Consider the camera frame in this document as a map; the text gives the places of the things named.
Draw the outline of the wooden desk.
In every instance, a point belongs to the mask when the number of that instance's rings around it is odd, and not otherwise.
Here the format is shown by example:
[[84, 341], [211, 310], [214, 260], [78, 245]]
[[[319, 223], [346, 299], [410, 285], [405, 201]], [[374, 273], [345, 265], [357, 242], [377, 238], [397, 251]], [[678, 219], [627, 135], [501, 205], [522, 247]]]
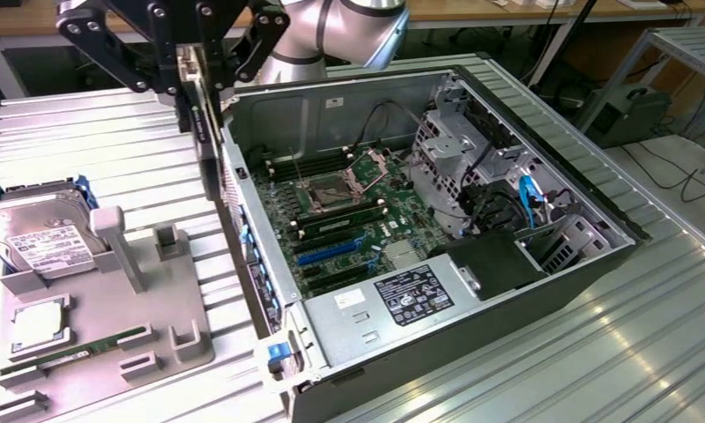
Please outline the wooden desk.
[[[617, 0], [597, 0], [589, 16], [591, 18], [643, 18], [653, 15], [657, 19], [697, 18], [705, 13], [705, 0], [685, 0], [679, 7], [663, 7], [654, 10], [634, 10]], [[570, 6], [554, 10], [539, 6], [507, 3], [499, 6], [489, 0], [406, 0], [410, 10], [410, 23], [417, 26], [433, 24], [437, 28], [462, 21], [489, 22], [503, 25], [509, 20], [547, 18], [565, 19], [575, 16], [582, 0]], [[23, 0], [19, 7], [0, 8], [0, 36], [55, 35], [54, 0]]]

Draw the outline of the silver hard disk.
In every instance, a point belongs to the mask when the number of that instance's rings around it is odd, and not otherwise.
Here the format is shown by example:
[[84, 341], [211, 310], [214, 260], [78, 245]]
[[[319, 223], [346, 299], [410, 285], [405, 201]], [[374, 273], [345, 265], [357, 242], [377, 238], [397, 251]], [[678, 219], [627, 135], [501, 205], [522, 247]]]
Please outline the silver hard disk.
[[0, 258], [11, 273], [60, 278], [95, 267], [107, 251], [90, 229], [91, 207], [76, 188], [0, 197]]

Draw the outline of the black equipment case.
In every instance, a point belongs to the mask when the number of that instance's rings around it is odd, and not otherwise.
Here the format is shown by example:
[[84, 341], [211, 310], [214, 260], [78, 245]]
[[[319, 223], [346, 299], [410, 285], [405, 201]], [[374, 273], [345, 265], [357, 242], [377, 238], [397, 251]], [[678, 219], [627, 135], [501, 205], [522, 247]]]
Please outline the black equipment case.
[[621, 85], [607, 97], [585, 135], [601, 149], [639, 142], [649, 138], [650, 129], [669, 107], [667, 93], [641, 83]]

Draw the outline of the blue case latch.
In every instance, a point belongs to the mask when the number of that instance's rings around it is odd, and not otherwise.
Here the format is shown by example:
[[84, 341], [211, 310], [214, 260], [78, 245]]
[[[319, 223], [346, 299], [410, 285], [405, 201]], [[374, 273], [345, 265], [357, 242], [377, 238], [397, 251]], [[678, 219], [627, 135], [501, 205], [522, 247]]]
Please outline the blue case latch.
[[279, 365], [281, 362], [293, 356], [293, 350], [287, 342], [270, 344], [266, 347], [267, 359], [266, 365], [269, 367]]

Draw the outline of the open black PC case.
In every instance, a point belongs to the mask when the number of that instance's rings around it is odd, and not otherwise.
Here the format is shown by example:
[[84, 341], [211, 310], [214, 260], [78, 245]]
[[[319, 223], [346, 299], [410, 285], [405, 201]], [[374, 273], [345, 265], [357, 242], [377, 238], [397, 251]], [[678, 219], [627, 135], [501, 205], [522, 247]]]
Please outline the open black PC case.
[[[303, 309], [255, 188], [271, 157], [311, 157], [343, 146], [378, 149], [413, 166], [423, 114], [457, 113], [489, 139], [505, 176], [457, 196], [469, 223], [443, 243], [490, 230], [513, 233], [547, 276], [486, 301], [435, 333], [362, 363], [333, 369]], [[226, 101], [223, 205], [218, 212], [258, 341], [263, 387], [291, 423], [323, 423], [561, 309], [647, 240], [639, 226], [553, 149], [529, 114], [462, 66], [239, 88]], [[441, 254], [434, 247], [426, 260]], [[266, 365], [266, 347], [293, 356]]]

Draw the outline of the grey metal disk bay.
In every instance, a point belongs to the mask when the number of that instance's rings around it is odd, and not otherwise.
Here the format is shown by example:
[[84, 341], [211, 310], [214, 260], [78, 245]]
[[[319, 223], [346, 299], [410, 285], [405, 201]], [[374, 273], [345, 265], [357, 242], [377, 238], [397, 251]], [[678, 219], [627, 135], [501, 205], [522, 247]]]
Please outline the grey metal disk bay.
[[461, 190], [505, 176], [506, 166], [498, 163], [497, 149], [467, 118], [430, 110], [422, 116], [411, 153], [415, 194], [433, 209], [442, 230], [458, 235], [469, 223], [457, 201]]

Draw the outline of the silver chipset heatsink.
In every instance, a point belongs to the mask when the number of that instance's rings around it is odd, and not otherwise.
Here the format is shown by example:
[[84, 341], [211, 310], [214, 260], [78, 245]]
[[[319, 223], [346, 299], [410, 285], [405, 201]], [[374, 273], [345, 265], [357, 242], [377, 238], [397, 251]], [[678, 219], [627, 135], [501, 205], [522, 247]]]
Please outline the silver chipset heatsink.
[[382, 248], [382, 253], [394, 269], [401, 269], [417, 264], [423, 259], [423, 253], [407, 240], [387, 244]]

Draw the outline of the black graphics card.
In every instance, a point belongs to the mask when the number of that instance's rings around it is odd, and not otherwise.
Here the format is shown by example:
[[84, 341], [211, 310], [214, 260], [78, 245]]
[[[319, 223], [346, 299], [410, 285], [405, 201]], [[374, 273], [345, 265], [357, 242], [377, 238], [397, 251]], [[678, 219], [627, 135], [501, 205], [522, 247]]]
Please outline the black graphics card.
[[175, 48], [176, 74], [180, 79], [176, 110], [178, 119], [192, 137], [192, 148], [209, 201], [222, 198], [223, 159], [222, 159], [222, 115], [219, 90], [206, 78], [203, 52], [194, 45]]

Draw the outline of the metal socket cover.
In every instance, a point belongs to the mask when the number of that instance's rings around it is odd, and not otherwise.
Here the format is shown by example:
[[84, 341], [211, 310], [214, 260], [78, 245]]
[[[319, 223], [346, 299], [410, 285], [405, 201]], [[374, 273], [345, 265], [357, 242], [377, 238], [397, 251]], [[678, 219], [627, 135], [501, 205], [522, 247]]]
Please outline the metal socket cover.
[[369, 149], [342, 170], [342, 179], [353, 195], [359, 197], [387, 174], [386, 157]]

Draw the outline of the black expansion slot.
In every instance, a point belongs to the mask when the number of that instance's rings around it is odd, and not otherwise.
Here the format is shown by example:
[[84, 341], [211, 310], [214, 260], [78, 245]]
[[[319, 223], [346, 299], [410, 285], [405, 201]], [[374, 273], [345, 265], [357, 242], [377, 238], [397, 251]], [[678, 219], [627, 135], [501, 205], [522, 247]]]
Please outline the black expansion slot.
[[345, 269], [343, 271], [335, 272], [334, 274], [325, 275], [319, 278], [310, 280], [306, 285], [310, 289], [319, 289], [325, 286], [331, 286], [339, 284], [353, 278], [359, 277], [361, 275], [369, 272], [369, 265], [361, 264], [351, 268]]

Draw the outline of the metal slat side table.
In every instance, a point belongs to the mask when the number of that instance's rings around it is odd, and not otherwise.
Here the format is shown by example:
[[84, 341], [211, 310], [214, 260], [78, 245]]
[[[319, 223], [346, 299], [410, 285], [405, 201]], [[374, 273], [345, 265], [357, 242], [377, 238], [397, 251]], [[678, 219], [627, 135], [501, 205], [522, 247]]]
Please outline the metal slat side table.
[[646, 79], [647, 76], [654, 79], [670, 59], [675, 59], [695, 74], [705, 77], [705, 26], [649, 28], [637, 39], [630, 52], [603, 86], [607, 92], [621, 85], [647, 48], [655, 48], [661, 58], [645, 72], [642, 79]]

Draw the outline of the silver CPU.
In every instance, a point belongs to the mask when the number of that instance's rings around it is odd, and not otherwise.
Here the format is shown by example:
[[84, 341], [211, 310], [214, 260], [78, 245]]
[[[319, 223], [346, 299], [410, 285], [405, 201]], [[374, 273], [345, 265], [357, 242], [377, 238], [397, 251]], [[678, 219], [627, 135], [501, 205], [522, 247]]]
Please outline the silver CPU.
[[12, 343], [27, 347], [51, 341], [62, 332], [62, 311], [58, 302], [19, 309], [14, 314]]

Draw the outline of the grey power supply unit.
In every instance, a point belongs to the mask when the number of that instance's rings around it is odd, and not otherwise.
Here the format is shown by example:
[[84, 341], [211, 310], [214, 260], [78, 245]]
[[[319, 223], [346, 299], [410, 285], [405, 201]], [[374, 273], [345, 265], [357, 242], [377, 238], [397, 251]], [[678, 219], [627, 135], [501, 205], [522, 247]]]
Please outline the grey power supply unit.
[[474, 314], [478, 287], [441, 254], [305, 301], [329, 367], [357, 365]]

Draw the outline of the blue disk caddy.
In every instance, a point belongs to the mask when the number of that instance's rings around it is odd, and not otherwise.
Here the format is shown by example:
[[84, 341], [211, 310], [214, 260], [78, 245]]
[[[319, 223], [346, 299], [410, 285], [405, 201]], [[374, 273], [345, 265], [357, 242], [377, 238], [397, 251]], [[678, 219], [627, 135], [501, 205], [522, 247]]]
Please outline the blue disk caddy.
[[80, 195], [90, 209], [95, 209], [98, 207], [98, 202], [91, 191], [90, 182], [80, 174], [59, 180], [35, 184], [14, 185], [6, 188], [0, 186], [0, 201], [51, 194], [60, 190], [74, 190]]

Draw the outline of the labelled green RAM stick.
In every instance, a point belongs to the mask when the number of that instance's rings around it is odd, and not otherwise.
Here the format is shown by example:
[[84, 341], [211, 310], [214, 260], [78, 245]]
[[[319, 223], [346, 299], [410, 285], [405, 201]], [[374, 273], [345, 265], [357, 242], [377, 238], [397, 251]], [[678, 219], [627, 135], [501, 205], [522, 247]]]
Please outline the labelled green RAM stick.
[[301, 238], [311, 238], [314, 236], [358, 226], [365, 220], [365, 216], [353, 214], [317, 220], [299, 225], [297, 228], [297, 234]]

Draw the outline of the CPU socket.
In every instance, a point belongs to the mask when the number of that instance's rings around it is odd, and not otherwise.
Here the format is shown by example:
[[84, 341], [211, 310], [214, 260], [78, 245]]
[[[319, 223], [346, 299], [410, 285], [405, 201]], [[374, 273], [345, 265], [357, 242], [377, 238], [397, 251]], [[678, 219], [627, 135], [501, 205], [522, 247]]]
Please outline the CPU socket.
[[302, 213], [321, 213], [358, 204], [359, 196], [339, 173], [321, 174], [294, 185]]

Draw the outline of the black plastic fan shroud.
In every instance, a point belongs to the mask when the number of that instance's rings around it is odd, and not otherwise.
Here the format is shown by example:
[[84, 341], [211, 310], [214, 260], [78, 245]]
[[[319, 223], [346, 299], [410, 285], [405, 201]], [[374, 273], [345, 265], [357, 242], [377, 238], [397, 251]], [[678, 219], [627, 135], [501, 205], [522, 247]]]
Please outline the black plastic fan shroud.
[[457, 268], [471, 275], [479, 300], [518, 289], [543, 279], [538, 269], [517, 245], [513, 233], [495, 229], [462, 237], [439, 246]]

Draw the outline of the blue expansion slot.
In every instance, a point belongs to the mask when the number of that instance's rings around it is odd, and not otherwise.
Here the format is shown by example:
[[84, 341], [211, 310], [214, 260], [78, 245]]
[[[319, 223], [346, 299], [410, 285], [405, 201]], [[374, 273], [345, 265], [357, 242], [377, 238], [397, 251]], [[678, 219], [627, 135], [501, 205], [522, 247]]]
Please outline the blue expansion slot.
[[359, 242], [347, 242], [347, 243], [339, 244], [337, 246], [329, 247], [327, 249], [322, 249], [313, 253], [298, 256], [295, 260], [295, 264], [298, 266], [305, 266], [313, 263], [318, 263], [322, 260], [326, 260], [335, 256], [354, 252], [359, 248], [359, 246], [361, 246]]

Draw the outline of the grey parts rack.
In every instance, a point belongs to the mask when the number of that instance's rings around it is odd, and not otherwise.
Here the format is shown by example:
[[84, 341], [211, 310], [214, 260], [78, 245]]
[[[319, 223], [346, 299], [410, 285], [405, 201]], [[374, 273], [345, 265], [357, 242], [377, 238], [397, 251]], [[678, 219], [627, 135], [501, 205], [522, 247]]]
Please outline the grey parts rack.
[[[135, 327], [143, 333], [111, 351], [0, 376], [0, 423], [42, 423], [213, 360], [186, 234], [159, 226], [126, 240], [118, 207], [91, 211], [90, 229], [108, 247], [91, 270], [54, 279], [22, 271], [0, 279], [0, 369]], [[14, 314], [46, 302], [63, 308], [62, 332], [22, 347], [12, 343]]]

